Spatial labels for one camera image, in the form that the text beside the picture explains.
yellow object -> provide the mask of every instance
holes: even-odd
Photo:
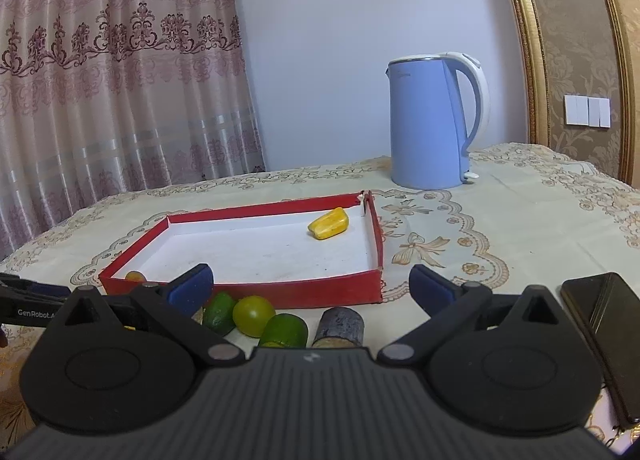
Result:
[[[308,229],[318,240],[339,235],[346,231],[347,227],[349,227],[349,216],[341,207],[332,209],[308,225]]]
[[[145,275],[138,271],[129,271],[124,279],[129,281],[139,281],[140,283],[144,283],[146,281]]]

lime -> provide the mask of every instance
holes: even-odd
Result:
[[[278,314],[267,323],[258,346],[305,348],[308,336],[309,329],[304,319],[293,314]]]
[[[202,314],[202,324],[218,335],[227,335],[236,324],[234,323],[235,300],[225,292],[217,293],[205,307]]]
[[[267,322],[276,315],[273,305],[260,296],[243,297],[234,307],[234,323],[249,337],[260,337]]]

wall switch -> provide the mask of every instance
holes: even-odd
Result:
[[[568,125],[611,127],[610,101],[607,97],[564,96],[564,112]]]
[[[611,127],[611,104],[608,97],[598,98],[600,103],[600,127]]]
[[[600,126],[600,98],[589,97],[589,126],[598,128]]]
[[[575,102],[575,95],[564,96],[564,112],[566,123],[568,125],[577,125],[578,123],[578,105]]]
[[[575,104],[578,110],[578,124],[589,126],[589,98],[586,95],[577,95]]]

electric kettle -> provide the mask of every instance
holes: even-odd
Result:
[[[466,133],[456,71],[476,96],[476,119]],[[486,128],[489,90],[478,60],[461,52],[417,54],[389,62],[391,180],[412,189],[443,189],[477,179],[469,144]]]

blue gripper pad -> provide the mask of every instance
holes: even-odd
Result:
[[[64,285],[51,285],[49,283],[38,283],[34,281],[26,290],[33,294],[44,294],[45,296],[68,297],[71,290]]]
[[[165,287],[167,302],[184,315],[191,317],[213,292],[213,272],[206,263],[199,263]]]
[[[431,317],[446,309],[464,294],[464,290],[428,269],[422,264],[414,265],[409,273],[409,293]]]

